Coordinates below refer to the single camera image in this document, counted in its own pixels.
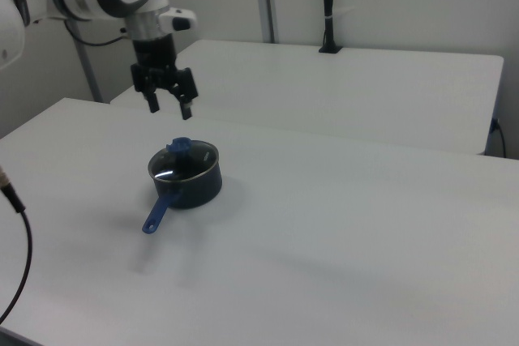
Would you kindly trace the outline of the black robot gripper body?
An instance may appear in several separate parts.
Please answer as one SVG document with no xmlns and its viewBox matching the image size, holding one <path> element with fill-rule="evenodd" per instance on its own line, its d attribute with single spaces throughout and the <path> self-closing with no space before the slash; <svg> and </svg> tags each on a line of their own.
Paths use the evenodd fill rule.
<svg viewBox="0 0 519 346">
<path fill-rule="evenodd" d="M 136 63 L 131 66 L 135 90 L 147 102 L 157 102 L 158 88 L 172 93 L 179 101 L 189 102 L 198 96 L 190 68 L 176 67 L 177 53 L 172 35 L 149 41 L 132 41 Z"/>
</svg>

